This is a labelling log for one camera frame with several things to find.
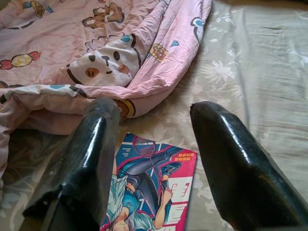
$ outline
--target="magazine cover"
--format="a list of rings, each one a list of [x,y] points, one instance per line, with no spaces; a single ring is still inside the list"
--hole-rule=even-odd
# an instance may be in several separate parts
[[[128,133],[101,231],[184,230],[196,159],[196,152]]]

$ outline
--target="cartoon bear face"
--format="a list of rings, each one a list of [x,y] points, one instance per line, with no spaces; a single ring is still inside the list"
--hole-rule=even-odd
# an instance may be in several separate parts
[[[93,10],[93,17],[88,17],[82,20],[82,24],[92,29],[103,28],[106,23],[124,21],[124,13],[121,7],[118,7],[114,2],[110,3],[105,8],[99,7]]]
[[[135,44],[135,35],[126,35],[73,61],[66,71],[77,84],[125,87],[141,65]]]

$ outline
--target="bed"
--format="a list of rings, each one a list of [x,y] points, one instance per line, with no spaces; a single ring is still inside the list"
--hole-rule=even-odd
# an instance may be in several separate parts
[[[199,51],[172,93],[147,114],[120,124],[127,132],[198,151],[190,105],[213,101],[236,114],[308,200],[308,5],[301,1],[213,0]],[[65,136],[16,130],[0,205],[3,230],[22,211],[52,151]],[[221,219],[198,159],[186,230],[232,230]]]

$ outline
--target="cartoon print blanket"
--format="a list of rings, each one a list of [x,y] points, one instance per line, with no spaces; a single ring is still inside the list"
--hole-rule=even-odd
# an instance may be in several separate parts
[[[167,97],[199,47],[210,0],[12,0],[0,12],[0,177],[10,133],[67,135],[95,98],[121,117]]]

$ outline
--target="magazine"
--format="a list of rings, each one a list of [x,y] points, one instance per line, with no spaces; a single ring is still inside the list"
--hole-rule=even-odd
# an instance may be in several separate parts
[[[196,152],[128,133],[101,231],[184,230],[196,159]]]

